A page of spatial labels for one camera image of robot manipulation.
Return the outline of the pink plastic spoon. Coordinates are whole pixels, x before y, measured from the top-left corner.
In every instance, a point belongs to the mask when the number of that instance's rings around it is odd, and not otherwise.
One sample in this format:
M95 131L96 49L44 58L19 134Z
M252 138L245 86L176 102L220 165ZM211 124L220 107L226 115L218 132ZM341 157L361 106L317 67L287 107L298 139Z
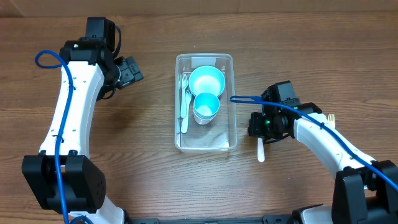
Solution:
M264 143L261 138L257 139L257 159L259 162L264 162L266 159L264 152Z

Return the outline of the pale green plastic fork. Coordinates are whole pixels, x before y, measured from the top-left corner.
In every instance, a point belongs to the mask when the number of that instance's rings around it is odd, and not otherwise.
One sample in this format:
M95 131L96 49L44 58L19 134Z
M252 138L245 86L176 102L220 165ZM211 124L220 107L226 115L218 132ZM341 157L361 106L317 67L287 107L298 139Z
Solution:
M181 96L181 112L180 112L180 116L181 118L186 117L186 88L188 86L188 78L187 78L187 74L186 73L182 73L181 76L181 87L182 87L182 96Z

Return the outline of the blue plastic cup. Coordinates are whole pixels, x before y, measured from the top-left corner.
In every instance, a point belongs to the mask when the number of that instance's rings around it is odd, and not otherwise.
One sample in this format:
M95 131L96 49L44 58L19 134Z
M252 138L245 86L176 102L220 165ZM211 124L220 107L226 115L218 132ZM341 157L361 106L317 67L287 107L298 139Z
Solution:
M212 93L200 93L193 102L193 111L203 119L214 117L219 108L219 98Z

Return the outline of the light blue plastic fork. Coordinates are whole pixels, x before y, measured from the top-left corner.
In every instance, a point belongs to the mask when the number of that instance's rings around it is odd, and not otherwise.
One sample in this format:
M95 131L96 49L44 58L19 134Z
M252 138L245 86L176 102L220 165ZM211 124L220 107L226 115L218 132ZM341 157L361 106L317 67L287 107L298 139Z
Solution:
M189 106L192 100L192 92L187 90L185 92L185 102L184 102L184 112L185 116L182 118L181 133L185 134L188 130L188 120L189 120Z

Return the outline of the blue plastic bowl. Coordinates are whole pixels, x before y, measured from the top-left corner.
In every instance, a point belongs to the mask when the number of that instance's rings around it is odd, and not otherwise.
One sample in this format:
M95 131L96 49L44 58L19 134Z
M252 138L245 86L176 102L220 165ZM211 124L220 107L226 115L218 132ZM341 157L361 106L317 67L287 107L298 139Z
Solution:
M211 93L220 97L224 92L226 79L216 67L204 65L196 68L189 76L188 86L194 96Z

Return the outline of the green plastic cup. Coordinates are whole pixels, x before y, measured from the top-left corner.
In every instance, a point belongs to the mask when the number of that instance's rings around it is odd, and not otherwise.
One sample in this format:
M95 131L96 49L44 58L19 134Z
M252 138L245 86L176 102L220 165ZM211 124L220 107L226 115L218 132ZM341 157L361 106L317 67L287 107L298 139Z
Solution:
M209 121L212 121L213 120L213 118L214 118L214 116L213 117L210 117L210 118L202 118L202 117L199 117L199 116L197 116L196 114L194 115L194 120L197 122L197 121L200 121L200 120L209 120Z

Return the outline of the pink plastic cup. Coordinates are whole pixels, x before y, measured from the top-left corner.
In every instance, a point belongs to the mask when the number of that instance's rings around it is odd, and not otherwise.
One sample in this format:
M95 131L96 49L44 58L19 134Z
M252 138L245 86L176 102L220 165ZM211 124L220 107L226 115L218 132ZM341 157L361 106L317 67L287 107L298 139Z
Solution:
M208 124L210 121L209 120L200 120L200 121L197 121L197 123L199 124L199 125L206 125L206 124Z

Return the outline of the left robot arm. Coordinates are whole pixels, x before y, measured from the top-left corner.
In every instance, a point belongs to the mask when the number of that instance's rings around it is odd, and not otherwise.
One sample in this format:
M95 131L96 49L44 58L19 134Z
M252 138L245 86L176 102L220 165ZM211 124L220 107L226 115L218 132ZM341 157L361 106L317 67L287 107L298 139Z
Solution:
M91 35L35 56L38 67L45 54L58 60L62 82L50 129L38 154L23 158L22 173L42 209L61 214L65 223L132 222L107 197L105 175L89 150L96 102L143 79L132 57L118 55L120 45Z

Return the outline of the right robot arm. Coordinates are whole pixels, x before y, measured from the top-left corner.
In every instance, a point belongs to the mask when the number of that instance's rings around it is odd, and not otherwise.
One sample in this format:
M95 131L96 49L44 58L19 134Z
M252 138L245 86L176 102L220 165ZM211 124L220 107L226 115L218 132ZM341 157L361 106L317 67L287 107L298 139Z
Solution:
M287 136L309 148L335 180L332 205L293 211L287 223L397 224L397 166L361 152L330 124L313 103L262 101L248 133L266 143Z

